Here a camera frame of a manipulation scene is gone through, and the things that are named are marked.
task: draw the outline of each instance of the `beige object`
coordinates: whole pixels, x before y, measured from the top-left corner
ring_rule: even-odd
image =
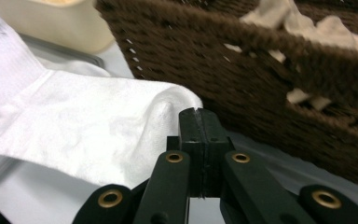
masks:
[[[87,53],[115,39],[93,0],[0,0],[0,17],[17,32]]]

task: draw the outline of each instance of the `wicker basket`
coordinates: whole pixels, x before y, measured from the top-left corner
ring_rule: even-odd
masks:
[[[358,1],[296,3],[314,21],[338,15],[358,34]],[[257,4],[98,0],[96,7],[137,78],[186,86],[229,129],[358,184],[358,52],[239,23]],[[271,49],[285,54],[284,64],[269,56]],[[322,112],[291,105],[286,93],[293,87],[335,103]]]

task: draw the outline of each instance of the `metal grommet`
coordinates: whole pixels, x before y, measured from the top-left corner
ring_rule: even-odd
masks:
[[[240,163],[246,163],[249,162],[251,160],[251,158],[243,153],[236,153],[234,155],[232,155],[232,159],[236,162],[240,162]]]
[[[165,159],[169,162],[179,162],[183,160],[183,156],[179,153],[170,153],[165,157]]]
[[[114,195],[116,196],[116,198],[113,201],[107,201],[106,197],[109,195]],[[100,195],[100,197],[98,198],[98,204],[103,208],[110,208],[120,204],[122,200],[123,200],[123,195],[119,190],[109,189]]]
[[[337,209],[342,205],[341,201],[336,196],[325,190],[316,190],[312,192],[312,198],[313,200],[315,200],[315,202],[317,202],[321,206],[332,208],[332,209]]]

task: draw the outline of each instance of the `white cloth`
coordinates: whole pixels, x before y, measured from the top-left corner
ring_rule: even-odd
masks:
[[[202,103],[181,86],[89,68],[45,68],[0,20],[0,155],[133,188],[177,135],[178,113]]]
[[[292,35],[301,35],[326,46],[358,50],[358,35],[351,33],[339,17],[328,16],[315,26],[310,18],[298,11],[294,0],[261,0],[258,8],[241,17],[240,21],[269,29],[283,27]],[[284,60],[284,55],[279,51],[273,51],[271,56],[280,62]],[[287,100],[292,104],[308,100],[317,110],[331,103],[329,99],[312,96],[298,88],[287,93]]]

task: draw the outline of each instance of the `woven texture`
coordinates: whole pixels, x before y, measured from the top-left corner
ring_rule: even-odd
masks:
[[[338,15],[358,34],[358,1],[296,3],[314,21]],[[239,23],[257,4],[98,0],[96,7],[137,78],[186,86],[229,129],[358,184],[358,52]],[[288,60],[278,63],[269,56],[271,49]],[[291,105],[286,93],[293,87],[335,103],[322,112]]]

